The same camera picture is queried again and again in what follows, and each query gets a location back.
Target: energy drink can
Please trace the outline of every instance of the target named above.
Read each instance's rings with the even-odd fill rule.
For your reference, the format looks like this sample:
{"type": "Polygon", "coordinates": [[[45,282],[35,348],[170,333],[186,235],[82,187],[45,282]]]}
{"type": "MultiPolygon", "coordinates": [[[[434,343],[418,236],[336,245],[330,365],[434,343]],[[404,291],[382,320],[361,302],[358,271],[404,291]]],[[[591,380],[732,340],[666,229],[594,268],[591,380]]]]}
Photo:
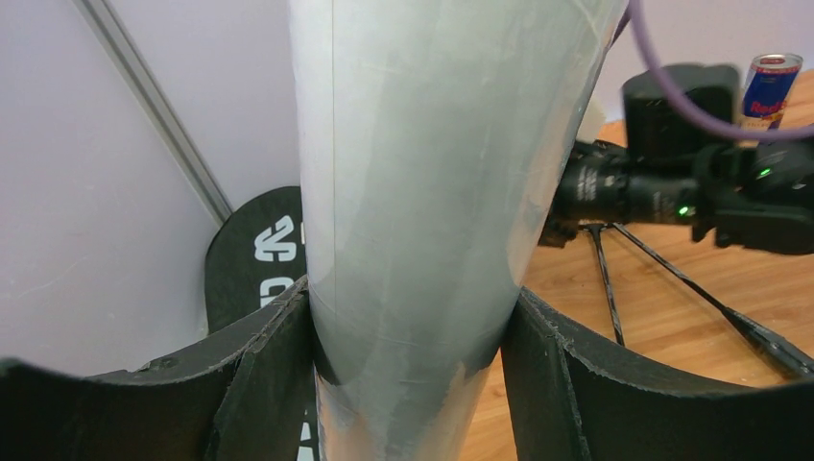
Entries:
{"type": "Polygon", "coordinates": [[[743,95],[741,126],[756,131],[777,129],[801,68],[802,58],[792,54],[762,55],[752,60],[743,95]]]}

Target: black camera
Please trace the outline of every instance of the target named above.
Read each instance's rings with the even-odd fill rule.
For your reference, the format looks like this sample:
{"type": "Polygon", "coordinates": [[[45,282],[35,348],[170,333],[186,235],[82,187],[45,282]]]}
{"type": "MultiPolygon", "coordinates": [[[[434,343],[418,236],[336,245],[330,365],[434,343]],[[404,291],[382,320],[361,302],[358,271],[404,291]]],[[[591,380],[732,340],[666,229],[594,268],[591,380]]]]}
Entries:
{"type": "MultiPolygon", "coordinates": [[[[740,78],[726,65],[665,68],[699,108],[733,123],[740,78]]],[[[699,129],[643,73],[623,86],[628,147],[572,149],[539,244],[563,247],[580,222],[651,223],[715,230],[718,247],[814,253],[814,140],[742,147],[699,129]]]]}

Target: plastic wrap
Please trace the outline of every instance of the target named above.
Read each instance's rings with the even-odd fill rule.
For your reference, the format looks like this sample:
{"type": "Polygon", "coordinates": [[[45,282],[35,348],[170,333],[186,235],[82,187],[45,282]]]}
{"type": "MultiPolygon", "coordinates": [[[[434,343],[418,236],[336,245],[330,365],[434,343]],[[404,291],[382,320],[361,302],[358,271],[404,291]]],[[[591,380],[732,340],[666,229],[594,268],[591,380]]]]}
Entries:
{"type": "Polygon", "coordinates": [[[456,459],[623,0],[292,0],[323,456],[456,459]]]}

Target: white lettering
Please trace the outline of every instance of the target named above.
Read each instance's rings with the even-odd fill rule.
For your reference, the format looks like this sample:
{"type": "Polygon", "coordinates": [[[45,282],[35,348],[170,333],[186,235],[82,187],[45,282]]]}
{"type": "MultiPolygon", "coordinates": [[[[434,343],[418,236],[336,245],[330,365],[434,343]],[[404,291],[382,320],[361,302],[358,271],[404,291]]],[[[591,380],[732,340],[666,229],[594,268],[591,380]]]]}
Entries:
{"type": "Polygon", "coordinates": [[[294,221],[291,216],[283,216],[276,222],[274,231],[268,228],[254,239],[254,258],[258,261],[275,262],[291,261],[297,257],[297,244],[293,242],[280,242],[280,239],[294,231],[294,221]]]}
{"type": "Polygon", "coordinates": [[[308,447],[299,447],[297,461],[314,461],[314,450],[308,447]]]}
{"type": "Polygon", "coordinates": [[[596,200],[596,170],[590,170],[586,177],[587,199],[589,202],[596,200]]]}
{"type": "Polygon", "coordinates": [[[577,200],[580,202],[585,201],[585,171],[586,168],[583,167],[580,170],[580,178],[577,180],[577,200]]]}
{"type": "Polygon", "coordinates": [[[275,277],[273,279],[265,279],[260,283],[260,307],[265,307],[266,304],[275,300],[279,293],[272,295],[272,288],[281,287],[280,293],[285,291],[286,288],[294,283],[293,280],[287,277],[275,277]]]}

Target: wooden floor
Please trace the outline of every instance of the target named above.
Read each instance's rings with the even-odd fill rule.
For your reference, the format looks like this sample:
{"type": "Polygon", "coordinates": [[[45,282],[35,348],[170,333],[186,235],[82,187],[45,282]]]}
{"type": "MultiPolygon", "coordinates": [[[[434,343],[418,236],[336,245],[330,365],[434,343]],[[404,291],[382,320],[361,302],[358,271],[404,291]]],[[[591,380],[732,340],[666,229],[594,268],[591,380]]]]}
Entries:
{"type": "MultiPolygon", "coordinates": [[[[799,77],[786,127],[814,124],[814,72],[799,77]]],[[[621,123],[600,136],[624,143],[621,123]]],[[[630,226],[668,261],[728,306],[814,355],[814,256],[766,255],[690,243],[689,229],[630,226]]],[[[613,230],[603,246],[627,346],[701,376],[762,387],[782,378],[758,359],[709,304],[613,230]]],[[[526,285],[572,319],[609,337],[613,329],[592,245],[583,235],[564,250],[538,249],[526,285]]],[[[462,461],[514,461],[515,441],[500,356],[461,456],[462,461]]]]}

